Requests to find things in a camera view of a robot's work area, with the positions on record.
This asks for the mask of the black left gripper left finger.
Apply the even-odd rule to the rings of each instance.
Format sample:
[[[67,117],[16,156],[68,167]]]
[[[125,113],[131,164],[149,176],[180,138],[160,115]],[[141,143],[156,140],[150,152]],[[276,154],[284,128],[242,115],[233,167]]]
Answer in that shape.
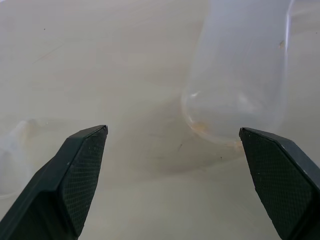
[[[69,136],[0,221],[2,240],[77,240],[95,195],[106,125]]]

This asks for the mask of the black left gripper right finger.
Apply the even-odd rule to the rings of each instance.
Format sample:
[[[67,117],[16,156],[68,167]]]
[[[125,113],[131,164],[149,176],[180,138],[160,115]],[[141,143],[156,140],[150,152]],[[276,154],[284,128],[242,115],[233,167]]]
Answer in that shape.
[[[290,139],[239,131],[258,197],[282,240],[320,238],[320,168]]]

